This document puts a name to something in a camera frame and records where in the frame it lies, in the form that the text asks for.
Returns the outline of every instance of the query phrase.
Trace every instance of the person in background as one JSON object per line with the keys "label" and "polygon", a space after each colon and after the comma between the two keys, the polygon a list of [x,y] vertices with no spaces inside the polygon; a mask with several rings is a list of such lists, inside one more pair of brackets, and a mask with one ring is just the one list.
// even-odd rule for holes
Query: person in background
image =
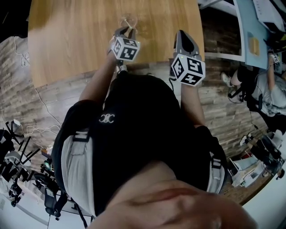
{"label": "person in background", "polygon": [[[257,228],[240,205],[206,192],[214,163],[225,179],[226,157],[206,127],[198,89],[181,85],[179,106],[152,75],[121,70],[110,84],[116,64],[108,51],[52,151],[58,185],[96,216],[90,228]],[[66,139],[86,129],[92,152],[70,153]]]}
{"label": "person in background", "polygon": [[286,72],[282,77],[274,74],[273,54],[268,54],[268,69],[259,74],[253,73],[246,67],[239,67],[232,77],[225,72],[221,78],[228,87],[244,83],[246,94],[251,95],[257,102],[261,100],[261,111],[269,117],[286,115]]}

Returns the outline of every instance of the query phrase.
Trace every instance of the strap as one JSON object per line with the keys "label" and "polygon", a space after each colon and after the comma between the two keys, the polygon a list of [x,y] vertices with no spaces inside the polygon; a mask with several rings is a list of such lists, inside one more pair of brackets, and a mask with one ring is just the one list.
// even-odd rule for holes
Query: strap
{"label": "strap", "polygon": [[215,169],[220,169],[222,167],[221,160],[212,156],[211,157],[211,167],[215,168]]}
{"label": "strap", "polygon": [[61,191],[61,196],[59,197],[59,200],[56,202],[54,207],[55,211],[61,212],[66,203],[67,203],[67,194]]}
{"label": "strap", "polygon": [[80,218],[81,218],[81,220],[82,220],[82,222],[83,222],[83,224],[84,224],[84,228],[87,228],[88,225],[87,225],[87,223],[86,223],[86,221],[85,221],[85,218],[84,218],[84,216],[83,216],[83,214],[82,214],[82,212],[81,212],[81,209],[80,209],[79,205],[78,205],[76,202],[75,202],[75,206],[76,206],[76,209],[78,210],[79,215],[80,215]]}
{"label": "strap", "polygon": [[88,131],[77,131],[76,134],[73,136],[73,141],[78,142],[88,142],[89,141],[89,130]]}

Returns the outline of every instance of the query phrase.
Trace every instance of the wooden table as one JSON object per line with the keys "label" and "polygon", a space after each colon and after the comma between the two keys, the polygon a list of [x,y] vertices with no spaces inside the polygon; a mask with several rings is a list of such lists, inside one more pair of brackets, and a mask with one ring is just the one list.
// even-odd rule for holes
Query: wooden table
{"label": "wooden table", "polygon": [[138,19],[137,63],[172,58],[178,30],[192,36],[204,60],[197,0],[33,0],[28,45],[34,86],[98,69],[126,13]]}
{"label": "wooden table", "polygon": [[232,199],[240,205],[244,205],[248,201],[250,201],[271,181],[271,179],[273,179],[273,176],[270,175],[268,175],[267,177],[262,177],[262,175],[260,175],[257,180],[247,188],[241,186],[233,187],[231,185],[231,177],[229,174],[227,175],[227,180],[223,185],[220,194]]}

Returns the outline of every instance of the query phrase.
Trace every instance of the logo on shirt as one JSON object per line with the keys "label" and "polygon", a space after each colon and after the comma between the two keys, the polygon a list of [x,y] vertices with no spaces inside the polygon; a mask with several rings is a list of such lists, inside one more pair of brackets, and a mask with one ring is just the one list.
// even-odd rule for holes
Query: logo on shirt
{"label": "logo on shirt", "polygon": [[113,118],[115,117],[114,114],[102,114],[101,118],[99,119],[99,121],[101,123],[113,123],[114,120]]}

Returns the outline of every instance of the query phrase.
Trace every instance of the white cable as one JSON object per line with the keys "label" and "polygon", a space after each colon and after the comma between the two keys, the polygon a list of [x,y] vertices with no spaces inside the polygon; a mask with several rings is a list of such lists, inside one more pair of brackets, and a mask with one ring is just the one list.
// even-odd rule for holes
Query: white cable
{"label": "white cable", "polygon": [[127,23],[130,29],[133,29],[132,26],[128,23],[127,19],[124,19],[124,21]]}
{"label": "white cable", "polygon": [[[43,133],[43,132],[45,132],[45,131],[50,131],[50,132],[56,134],[55,132],[53,132],[53,131],[51,131],[51,130],[49,130],[49,129],[52,128],[52,127],[57,127],[57,128],[59,128],[57,125],[53,125],[53,126],[51,126],[51,127],[46,127],[46,128],[42,128],[42,127],[35,128],[35,127],[33,127],[33,126],[27,126],[27,133],[25,133],[24,130],[23,130],[23,126],[22,126],[21,123],[20,123],[20,125],[21,125],[21,127],[22,127],[22,131],[23,131],[24,135],[28,135],[29,137],[30,137],[30,134],[33,134],[33,133],[34,133],[34,130],[39,131],[40,133]],[[29,133],[29,132],[28,132],[28,127],[34,128],[34,130],[32,131],[32,133]],[[37,144],[37,143],[35,143],[35,144],[36,144],[37,146],[40,146],[42,149],[45,149],[45,148],[42,147],[41,145],[39,145],[39,144]]]}
{"label": "white cable", "polygon": [[22,53],[17,53],[17,44],[16,44],[15,39],[16,39],[16,37],[14,37],[15,53],[16,53],[17,55],[21,55],[21,56],[22,56],[22,57],[21,57],[21,67],[29,66],[29,65],[30,65],[30,62],[29,62],[29,60],[30,60],[30,59],[29,59],[29,53],[26,52],[25,55],[22,54]]}
{"label": "white cable", "polygon": [[39,98],[40,98],[42,104],[44,104],[44,106],[46,107],[47,112],[48,112],[48,113],[50,114],[50,116],[59,124],[59,126],[62,127],[62,125],[59,123],[59,121],[48,111],[47,106],[46,106],[45,103],[42,101],[41,96],[40,96],[40,94],[39,94],[39,92],[37,91],[36,88],[35,88],[35,90],[36,90],[36,92],[37,92],[37,94],[38,94],[38,96],[39,96]]}

